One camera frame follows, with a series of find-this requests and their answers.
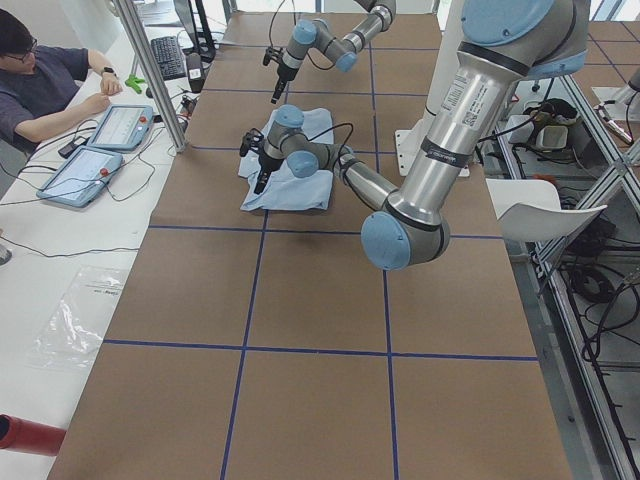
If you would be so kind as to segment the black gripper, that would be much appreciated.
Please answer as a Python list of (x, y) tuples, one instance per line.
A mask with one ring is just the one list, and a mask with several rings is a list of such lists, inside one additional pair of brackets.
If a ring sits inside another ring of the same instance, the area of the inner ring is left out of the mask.
[(278, 66), (278, 69), (277, 69), (278, 80), (276, 82), (276, 86), (270, 100), (272, 104), (276, 104), (281, 99), (281, 96), (286, 86), (288, 85), (289, 82), (295, 79), (297, 73), (298, 73), (297, 68), (289, 67), (285, 63), (282, 63)]
[(259, 195), (264, 191), (271, 174), (278, 171), (281, 167), (281, 160), (278, 158), (273, 158), (267, 153), (260, 153), (258, 161), (260, 165), (260, 171), (254, 188), (254, 193), (256, 195)]

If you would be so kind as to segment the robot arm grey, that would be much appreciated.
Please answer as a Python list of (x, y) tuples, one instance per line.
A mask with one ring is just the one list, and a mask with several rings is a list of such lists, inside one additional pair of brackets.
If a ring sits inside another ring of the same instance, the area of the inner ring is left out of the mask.
[(242, 140), (241, 152), (258, 157), (255, 192), (282, 166), (299, 178), (329, 170), (371, 209), (361, 243), (376, 267), (399, 270), (438, 258), (450, 235), (441, 208), (512, 85), (578, 71), (586, 59), (589, 12), (586, 1), (465, 2), (453, 16), (462, 32), (457, 70), (401, 185), (345, 145), (311, 141), (302, 111), (281, 104), (267, 132), (251, 130)]
[(278, 65), (272, 104), (280, 100), (287, 85), (296, 78), (310, 50), (318, 50), (331, 62), (330, 68), (348, 72), (355, 65), (358, 53), (376, 35), (390, 28), (396, 16), (395, 1), (358, 1), (358, 4), (367, 11), (366, 18), (342, 38), (336, 37), (323, 19), (301, 19), (296, 21), (285, 47), (271, 43), (266, 48), (263, 65), (271, 62)]

